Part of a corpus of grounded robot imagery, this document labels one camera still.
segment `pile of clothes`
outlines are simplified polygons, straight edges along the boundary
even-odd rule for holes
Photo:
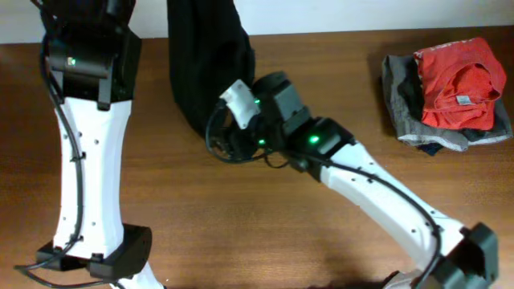
[[[385,103],[400,141],[440,149],[512,138],[501,100],[507,76],[482,38],[389,55],[382,64]]]

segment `clothing label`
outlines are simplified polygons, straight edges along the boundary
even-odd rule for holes
[[[457,96],[457,102],[459,105],[473,105],[469,96]]]

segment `robotic arm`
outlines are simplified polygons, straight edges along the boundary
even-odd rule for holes
[[[281,153],[292,168],[360,206],[414,260],[418,271],[395,276],[385,288],[485,288],[496,280],[498,243],[489,228],[469,230],[426,204],[350,132],[312,118],[284,73],[262,78],[252,91],[236,81],[221,99],[218,110],[226,105],[255,145]]]
[[[121,151],[141,53],[128,28],[135,1],[33,3],[47,31],[40,66],[59,121],[62,197],[53,240],[35,265],[15,269],[53,288],[162,289],[148,263],[151,229],[120,215]],[[87,268],[100,281],[53,284],[31,273],[41,267]]]

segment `wood grain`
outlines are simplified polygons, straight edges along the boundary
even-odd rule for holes
[[[394,176],[442,212],[500,237],[514,282],[514,141],[436,157],[394,138],[377,79],[387,54],[483,36],[514,75],[514,28],[368,31],[251,38],[257,75],[284,70],[316,115],[343,124]],[[11,270],[33,261],[59,213],[59,138],[38,45],[0,46],[0,284],[40,288]],[[153,270],[168,288],[306,288],[383,279],[412,263],[357,206],[292,169],[231,166],[206,153],[173,102],[166,39],[144,41],[124,141],[125,222],[151,226]],[[514,116],[514,85],[504,102]],[[86,272],[40,274],[60,283]]]

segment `black cloth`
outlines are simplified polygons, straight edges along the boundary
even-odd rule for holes
[[[405,100],[412,117],[421,121],[425,99],[423,98],[422,83],[418,76],[418,65],[413,57],[406,62],[405,66],[406,75],[398,85],[398,94]]]
[[[168,29],[173,97],[205,136],[220,95],[237,79],[251,87],[255,54],[233,0],[168,0]]]
[[[419,150],[427,153],[429,156],[434,157],[444,147],[438,143],[422,144],[417,147]]]

